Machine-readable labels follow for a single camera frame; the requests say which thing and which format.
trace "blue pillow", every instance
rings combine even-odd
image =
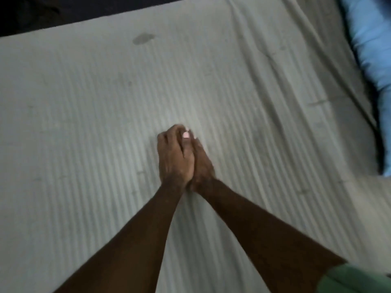
[[[391,176],[391,0],[341,0],[361,68],[378,93],[383,175]]]

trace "dark floor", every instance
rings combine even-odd
[[[9,0],[0,6],[0,37],[175,1],[179,0]]]

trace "hand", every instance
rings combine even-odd
[[[193,178],[194,153],[190,134],[183,125],[174,125],[158,135],[158,155],[162,183],[178,178],[186,186]]]
[[[208,155],[204,150],[201,142],[194,137],[193,132],[190,131],[190,138],[192,141],[193,152],[195,157],[194,175],[190,184],[190,189],[195,192],[200,191],[200,187],[209,180],[215,178],[215,169]]]

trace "mattress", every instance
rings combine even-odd
[[[159,187],[174,123],[235,191],[391,271],[391,180],[335,0],[183,0],[5,37],[0,95],[3,292],[51,292],[109,241]],[[157,292],[267,288],[188,193]]]

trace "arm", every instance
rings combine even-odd
[[[184,127],[176,125],[158,136],[162,184],[154,197],[56,293],[155,291],[171,220],[193,176],[190,138],[183,135],[182,152],[179,130]]]
[[[272,293],[313,293],[330,268],[346,262],[217,180],[199,140],[192,143],[192,189],[231,229]]]

